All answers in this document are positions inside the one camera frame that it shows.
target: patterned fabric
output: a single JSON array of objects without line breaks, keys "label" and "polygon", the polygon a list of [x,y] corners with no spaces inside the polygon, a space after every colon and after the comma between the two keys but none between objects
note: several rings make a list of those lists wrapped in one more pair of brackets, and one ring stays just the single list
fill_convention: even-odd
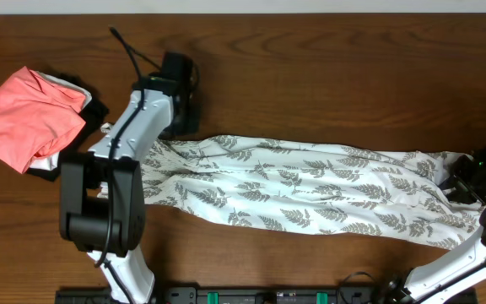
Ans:
[{"label": "patterned fabric", "polygon": [[142,163],[143,187],[147,204],[218,224],[453,248],[483,211],[449,202],[437,187],[460,155],[236,136],[157,141]]}]

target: wooden table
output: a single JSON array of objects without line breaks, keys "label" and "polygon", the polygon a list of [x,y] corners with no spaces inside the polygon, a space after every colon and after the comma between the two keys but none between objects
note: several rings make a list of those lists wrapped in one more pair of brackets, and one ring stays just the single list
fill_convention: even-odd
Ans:
[{"label": "wooden table", "polygon": [[[77,74],[115,121],[135,76],[109,24],[156,60],[172,50],[199,64],[202,121],[190,138],[461,152],[486,143],[486,14],[0,16],[0,85],[24,65]],[[59,182],[0,161],[0,303],[51,303],[63,286],[106,285],[60,238],[58,195]],[[215,225],[161,206],[148,207],[147,221],[143,252],[159,285],[324,286],[357,270],[384,280],[445,252]],[[478,295],[486,304],[486,282]]]}]

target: crumpled cloth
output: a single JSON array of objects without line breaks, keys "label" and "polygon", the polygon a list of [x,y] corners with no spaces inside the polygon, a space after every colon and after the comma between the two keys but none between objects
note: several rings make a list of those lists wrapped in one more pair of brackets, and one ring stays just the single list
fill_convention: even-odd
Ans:
[{"label": "crumpled cloth", "polygon": [[[85,101],[84,104],[82,105],[83,110],[93,99],[93,96],[89,91],[87,91],[84,88],[80,88],[76,84],[71,84],[66,80],[56,78],[51,75],[47,75],[44,73],[41,73],[39,71],[36,71],[40,76],[42,76],[44,79],[47,81],[53,83],[53,84],[59,84],[63,87],[69,88],[71,90],[75,90],[77,92],[81,92],[85,96]],[[31,169],[41,169],[41,170],[47,170],[47,171],[52,171],[57,168],[57,161],[59,160],[59,152],[54,153],[53,155],[49,155],[45,158],[39,158],[35,159],[31,162],[30,168]]]},{"label": "crumpled cloth", "polygon": [[451,249],[478,228],[483,211],[448,201],[437,186],[460,155],[226,135],[158,140],[142,162],[143,191],[146,204],[223,225],[353,232]]},{"label": "crumpled cloth", "polygon": [[85,124],[85,95],[46,81],[27,67],[0,87],[0,160],[24,173],[35,159],[73,141]]}]

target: green connector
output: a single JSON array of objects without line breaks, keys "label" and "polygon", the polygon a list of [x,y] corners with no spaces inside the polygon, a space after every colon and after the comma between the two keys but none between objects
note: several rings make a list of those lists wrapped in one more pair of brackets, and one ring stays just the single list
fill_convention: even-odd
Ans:
[{"label": "green connector", "polygon": [[316,304],[327,304],[327,293],[318,292],[316,294]]},{"label": "green connector", "polygon": [[217,292],[208,293],[208,304],[219,304],[219,294]]}]

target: pink cloth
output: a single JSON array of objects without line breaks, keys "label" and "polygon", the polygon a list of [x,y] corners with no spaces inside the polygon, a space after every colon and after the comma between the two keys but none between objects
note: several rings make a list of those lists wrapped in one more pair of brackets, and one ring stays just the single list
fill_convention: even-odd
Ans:
[{"label": "pink cloth", "polygon": [[80,132],[85,95],[27,67],[0,87],[0,160],[24,173],[34,159],[61,151]]}]

